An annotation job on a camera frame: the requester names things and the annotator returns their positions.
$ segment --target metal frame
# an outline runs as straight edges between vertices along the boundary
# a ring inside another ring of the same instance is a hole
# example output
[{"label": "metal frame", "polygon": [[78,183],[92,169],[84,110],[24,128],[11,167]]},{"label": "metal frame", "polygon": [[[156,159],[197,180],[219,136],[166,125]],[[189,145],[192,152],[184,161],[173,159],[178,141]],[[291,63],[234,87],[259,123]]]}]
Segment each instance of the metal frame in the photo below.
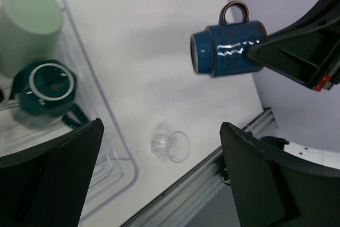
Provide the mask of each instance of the metal frame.
[{"label": "metal frame", "polygon": [[[276,129],[273,112],[267,108],[243,130],[260,138],[273,136]],[[225,186],[221,181],[221,160],[219,147],[122,227],[185,226]]]}]

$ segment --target red component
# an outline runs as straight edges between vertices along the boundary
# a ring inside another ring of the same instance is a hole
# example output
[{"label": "red component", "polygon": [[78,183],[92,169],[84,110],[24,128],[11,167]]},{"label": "red component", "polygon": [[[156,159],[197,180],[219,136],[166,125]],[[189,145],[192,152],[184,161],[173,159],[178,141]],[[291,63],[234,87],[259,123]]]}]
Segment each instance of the red component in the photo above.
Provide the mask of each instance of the red component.
[{"label": "red component", "polygon": [[314,88],[316,91],[321,91],[322,87],[325,85],[326,82],[329,82],[332,79],[330,75],[325,75],[324,78],[319,82],[319,84]]}]

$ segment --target white table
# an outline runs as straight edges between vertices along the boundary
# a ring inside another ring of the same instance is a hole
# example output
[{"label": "white table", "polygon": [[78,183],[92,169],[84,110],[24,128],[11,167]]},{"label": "white table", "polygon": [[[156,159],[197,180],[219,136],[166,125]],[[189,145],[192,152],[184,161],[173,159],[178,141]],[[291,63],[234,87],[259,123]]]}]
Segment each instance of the white table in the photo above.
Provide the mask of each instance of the white table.
[{"label": "white table", "polygon": [[[67,1],[139,166],[134,186],[84,227],[119,226],[220,146],[223,121],[242,127],[262,107],[251,75],[211,79],[192,71],[189,36],[216,23],[227,0]],[[185,162],[150,152],[160,121],[189,136]]]}]

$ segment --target green cup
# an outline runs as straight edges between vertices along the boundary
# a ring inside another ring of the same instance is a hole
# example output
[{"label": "green cup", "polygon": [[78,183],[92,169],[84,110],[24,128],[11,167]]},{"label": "green cup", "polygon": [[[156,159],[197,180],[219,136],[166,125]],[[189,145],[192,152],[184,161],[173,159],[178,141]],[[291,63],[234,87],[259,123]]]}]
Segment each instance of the green cup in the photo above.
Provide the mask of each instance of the green cup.
[{"label": "green cup", "polygon": [[62,26],[56,0],[3,0],[0,72],[12,78],[27,65],[51,58]]}]

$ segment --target brown mug handle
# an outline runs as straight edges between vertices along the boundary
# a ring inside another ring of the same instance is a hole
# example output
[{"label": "brown mug handle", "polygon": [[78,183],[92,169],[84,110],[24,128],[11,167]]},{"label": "brown mug handle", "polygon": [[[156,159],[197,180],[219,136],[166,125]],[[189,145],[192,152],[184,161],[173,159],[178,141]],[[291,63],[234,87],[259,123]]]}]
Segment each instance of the brown mug handle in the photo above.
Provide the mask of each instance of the brown mug handle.
[{"label": "brown mug handle", "polygon": [[241,11],[242,11],[242,22],[248,22],[249,21],[249,9],[248,7],[246,6],[246,4],[244,4],[243,2],[241,1],[232,1],[228,4],[226,4],[220,14],[219,14],[219,20],[218,20],[218,23],[228,23],[225,19],[225,14],[227,12],[227,10],[232,7],[232,6],[237,6]]}]

